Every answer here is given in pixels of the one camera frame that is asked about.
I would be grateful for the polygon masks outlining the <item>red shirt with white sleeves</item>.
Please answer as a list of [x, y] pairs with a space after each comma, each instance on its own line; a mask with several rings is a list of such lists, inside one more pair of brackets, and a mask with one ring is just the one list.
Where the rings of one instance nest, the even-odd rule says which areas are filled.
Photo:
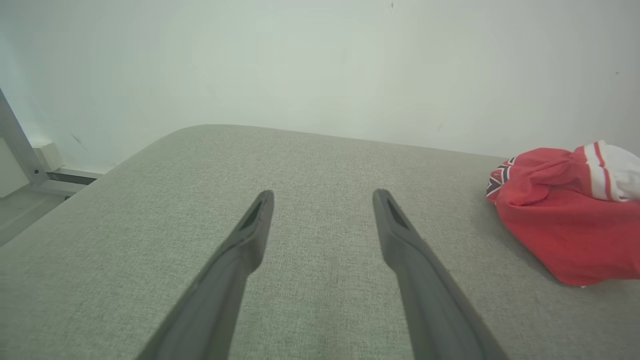
[[603, 140], [536, 148], [494, 169], [486, 198], [561, 283], [640, 280], [640, 156]]

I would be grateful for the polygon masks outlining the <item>white wall box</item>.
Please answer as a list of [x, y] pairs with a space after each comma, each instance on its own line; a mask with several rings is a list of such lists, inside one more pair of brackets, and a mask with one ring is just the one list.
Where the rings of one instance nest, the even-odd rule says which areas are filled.
[[39, 142], [32, 145], [35, 155], [46, 173], [55, 173], [64, 166], [64, 161], [55, 143]]

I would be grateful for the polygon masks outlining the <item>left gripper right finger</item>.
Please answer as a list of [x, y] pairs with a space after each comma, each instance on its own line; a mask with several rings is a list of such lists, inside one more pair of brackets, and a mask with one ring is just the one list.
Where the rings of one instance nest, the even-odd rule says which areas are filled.
[[390, 191], [372, 196], [382, 257], [397, 277], [414, 360], [508, 360]]

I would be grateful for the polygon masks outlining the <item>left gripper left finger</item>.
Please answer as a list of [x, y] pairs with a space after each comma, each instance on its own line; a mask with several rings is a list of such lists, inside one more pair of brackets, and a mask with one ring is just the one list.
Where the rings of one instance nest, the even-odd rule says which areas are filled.
[[274, 193], [262, 191], [137, 360], [227, 360], [247, 279], [265, 256], [273, 213]]

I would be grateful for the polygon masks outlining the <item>grey metal frame post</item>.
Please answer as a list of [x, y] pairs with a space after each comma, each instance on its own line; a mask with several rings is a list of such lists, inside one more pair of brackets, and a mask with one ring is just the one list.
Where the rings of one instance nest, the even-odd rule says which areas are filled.
[[4, 137], [32, 188], [39, 188], [50, 180], [1, 88], [0, 136]]

